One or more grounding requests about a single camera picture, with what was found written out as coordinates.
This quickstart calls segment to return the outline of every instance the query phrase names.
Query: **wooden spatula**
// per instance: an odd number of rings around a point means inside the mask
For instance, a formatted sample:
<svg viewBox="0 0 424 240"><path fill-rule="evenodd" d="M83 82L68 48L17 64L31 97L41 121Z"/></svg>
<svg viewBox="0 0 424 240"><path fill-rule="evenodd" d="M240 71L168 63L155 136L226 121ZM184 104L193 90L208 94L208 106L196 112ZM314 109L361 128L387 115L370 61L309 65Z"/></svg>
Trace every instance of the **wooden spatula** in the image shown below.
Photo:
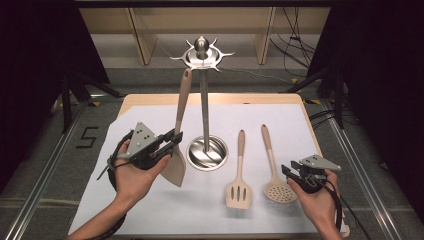
<svg viewBox="0 0 424 240"><path fill-rule="evenodd" d="M191 79L191 69L187 68L181 79L180 96L178 98L177 117L175 121L175 134L180 133L181 130L181 123L183 121L184 111L191 88ZM166 168L161 172L161 175L175 186L181 187L185 171L185 158L181 153L179 146L174 146L172 158L169 160Z"/></svg>
<svg viewBox="0 0 424 240"><path fill-rule="evenodd" d="M230 208L249 209L252 203L252 190L242 178L244 143L245 133L241 130L238 137L237 176L225 189L225 202Z"/></svg>
<svg viewBox="0 0 424 240"><path fill-rule="evenodd" d="M269 199L275 202L293 202L297 199L297 195L291 187L286 182L283 182L283 180L278 176L277 170L275 169L274 154L271 148L271 138L265 124L262 124L261 130L272 171L271 181L265 185L264 193Z"/></svg>

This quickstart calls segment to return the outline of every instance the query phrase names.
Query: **stainless steel utensil stand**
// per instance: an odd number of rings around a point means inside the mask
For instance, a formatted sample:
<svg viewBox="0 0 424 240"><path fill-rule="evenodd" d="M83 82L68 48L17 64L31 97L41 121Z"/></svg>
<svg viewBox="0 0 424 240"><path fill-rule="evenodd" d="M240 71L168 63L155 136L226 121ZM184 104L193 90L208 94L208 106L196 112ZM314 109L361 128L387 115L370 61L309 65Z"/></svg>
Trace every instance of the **stainless steel utensil stand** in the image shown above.
<svg viewBox="0 0 424 240"><path fill-rule="evenodd" d="M213 68L219 72L216 67L223 57L233 55L234 53L224 54L214 46L216 39L212 44L203 36L200 36L194 45L187 41L190 48L179 58L191 70L198 69L200 77L200 94L202 101L203 118L203 137L194 139L187 150L189 163L196 169L211 171L222 166L228 156L228 147L225 142L209 135L209 104L208 104L208 80L207 70Z"/></svg>

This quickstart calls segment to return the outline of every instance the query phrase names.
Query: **wooden handle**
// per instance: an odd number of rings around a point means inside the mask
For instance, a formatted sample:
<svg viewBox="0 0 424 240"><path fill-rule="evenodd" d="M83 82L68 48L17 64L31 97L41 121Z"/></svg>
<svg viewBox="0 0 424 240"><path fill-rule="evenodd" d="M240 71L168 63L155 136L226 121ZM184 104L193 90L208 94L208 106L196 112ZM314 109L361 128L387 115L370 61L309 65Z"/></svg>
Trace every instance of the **wooden handle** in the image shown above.
<svg viewBox="0 0 424 240"><path fill-rule="evenodd" d="M239 156L243 156L245 139L246 139L246 136L245 136L244 130L240 130L240 132L239 132L239 143L238 143L238 155Z"/></svg>
<svg viewBox="0 0 424 240"><path fill-rule="evenodd" d="M271 148L271 138L269 136L268 128L266 127L265 124L262 124L261 130L262 130L262 137L265 142L265 148L268 153L269 164L271 165L272 179L274 180L278 178L278 175L277 175L277 169L275 168L274 154Z"/></svg>
<svg viewBox="0 0 424 240"><path fill-rule="evenodd" d="M188 94L191 89L191 69L186 68L181 79L180 96L178 98L177 121L183 120L185 107L187 105Z"/></svg>
<svg viewBox="0 0 424 240"><path fill-rule="evenodd" d="M262 130L262 137L263 137L264 142L265 142L265 147L266 147L267 150L270 150L271 149L271 138L269 136L268 128L266 127L265 124L262 124L261 130Z"/></svg>

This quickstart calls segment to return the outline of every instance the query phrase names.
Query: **white paper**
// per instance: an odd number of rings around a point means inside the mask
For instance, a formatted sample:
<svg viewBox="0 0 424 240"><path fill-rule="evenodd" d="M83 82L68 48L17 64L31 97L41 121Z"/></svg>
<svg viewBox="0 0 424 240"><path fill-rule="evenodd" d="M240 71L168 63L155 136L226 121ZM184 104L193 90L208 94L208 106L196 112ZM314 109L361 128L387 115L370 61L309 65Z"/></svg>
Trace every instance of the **white paper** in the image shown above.
<svg viewBox="0 0 424 240"><path fill-rule="evenodd" d="M119 117L109 127L97 165L87 184L70 232L75 231L106 207L115 192L108 177L96 178L106 166L122 137L142 121L156 134L164 134L175 126L175 105L136 106ZM291 160L317 154L316 145L298 104L223 104L209 105L210 135L221 138L228 146L227 162L219 169L205 172L187 162L181 188L158 176L149 194L127 214L116 235L232 235L316 233L306 218L299 201L275 203L263 193L271 180L271 167L262 138L261 125L270 132L276 168L290 167ZM238 133L243 129L246 144L243 160L243 179L251 187L253 200L250 209L227 208L225 187L235 179L237 171ZM188 105L182 128L180 150L186 155L192 140L203 135L200 105Z"/></svg>

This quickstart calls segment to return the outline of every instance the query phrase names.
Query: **slotted spoon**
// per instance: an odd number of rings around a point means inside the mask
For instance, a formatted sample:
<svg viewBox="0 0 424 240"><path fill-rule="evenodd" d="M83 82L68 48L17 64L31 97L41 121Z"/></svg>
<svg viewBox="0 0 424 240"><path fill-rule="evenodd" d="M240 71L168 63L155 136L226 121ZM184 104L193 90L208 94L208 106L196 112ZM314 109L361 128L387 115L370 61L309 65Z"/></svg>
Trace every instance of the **slotted spoon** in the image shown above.
<svg viewBox="0 0 424 240"><path fill-rule="evenodd" d="M249 209L252 203L252 190L242 178L244 143L245 133L241 130L238 136L237 176L225 190L225 202L230 208Z"/></svg>
<svg viewBox="0 0 424 240"><path fill-rule="evenodd" d="M274 154L271 148L271 138L269 136L268 128L265 124L262 124L262 137L264 138L265 147L268 153L269 163L271 165L272 178L264 187L265 195L279 203L289 203L297 199L296 193L291 189L291 187L284 182L277 174L275 168Z"/></svg>

